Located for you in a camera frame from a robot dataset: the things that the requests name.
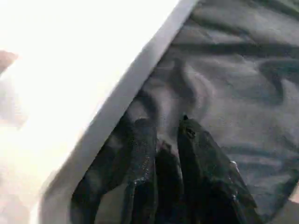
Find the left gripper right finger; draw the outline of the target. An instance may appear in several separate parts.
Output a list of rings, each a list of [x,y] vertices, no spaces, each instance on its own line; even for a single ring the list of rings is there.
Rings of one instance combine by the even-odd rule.
[[[184,115],[177,133],[187,214],[192,224],[261,224],[257,204],[211,134]]]

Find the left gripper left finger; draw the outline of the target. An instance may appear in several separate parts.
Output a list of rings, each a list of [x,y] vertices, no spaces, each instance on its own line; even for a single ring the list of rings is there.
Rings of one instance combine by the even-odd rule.
[[[122,222],[153,224],[157,210],[157,132],[149,119],[135,121],[130,143],[131,157],[126,176]]]

